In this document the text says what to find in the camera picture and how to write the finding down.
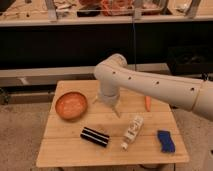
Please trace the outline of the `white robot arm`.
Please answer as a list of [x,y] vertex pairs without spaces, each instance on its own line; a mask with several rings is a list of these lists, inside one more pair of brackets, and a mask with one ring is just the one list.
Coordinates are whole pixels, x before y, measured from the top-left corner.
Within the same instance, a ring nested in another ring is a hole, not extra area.
[[213,121],[212,81],[137,72],[126,66],[121,54],[113,54],[95,66],[97,97],[106,105],[114,107],[124,87]]

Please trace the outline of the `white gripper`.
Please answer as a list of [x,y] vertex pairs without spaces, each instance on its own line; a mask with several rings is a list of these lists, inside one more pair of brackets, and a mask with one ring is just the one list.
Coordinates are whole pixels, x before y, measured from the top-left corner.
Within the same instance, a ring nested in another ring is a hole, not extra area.
[[112,107],[113,112],[116,114],[118,118],[120,118],[120,113],[115,106],[119,100],[119,97],[120,97],[120,93],[118,89],[103,90],[102,88],[100,88],[98,90],[97,96],[94,97],[92,103],[93,104],[96,103],[99,99],[101,102],[103,102],[107,106]]

